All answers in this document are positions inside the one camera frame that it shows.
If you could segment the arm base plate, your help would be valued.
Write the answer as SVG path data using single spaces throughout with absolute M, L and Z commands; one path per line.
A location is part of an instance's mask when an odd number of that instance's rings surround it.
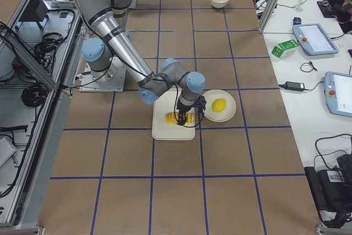
M 116 56 L 87 62 L 86 70 L 89 73 L 81 80 L 81 92 L 123 92 L 126 68 Z

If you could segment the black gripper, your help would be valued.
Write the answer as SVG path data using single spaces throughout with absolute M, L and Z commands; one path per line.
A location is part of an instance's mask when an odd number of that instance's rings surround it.
M 178 119 L 177 125 L 185 125 L 187 121 L 186 114 L 193 108 L 193 105 L 186 106 L 181 102 L 177 103 Z

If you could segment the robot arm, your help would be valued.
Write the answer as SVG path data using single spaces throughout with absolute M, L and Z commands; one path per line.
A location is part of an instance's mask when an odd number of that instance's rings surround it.
M 206 109 L 201 95 L 205 77 L 199 72 L 188 71 L 178 60 L 168 58 L 161 71 L 155 74 L 140 56 L 127 37 L 123 26 L 114 17 L 114 11 L 125 11 L 132 0 L 79 0 L 83 18 L 95 29 L 102 41 L 111 48 L 139 86 L 139 96 L 146 104 L 153 104 L 172 86 L 181 88 L 176 103 L 177 125 L 185 125 L 186 114 L 194 107 L 200 113 Z

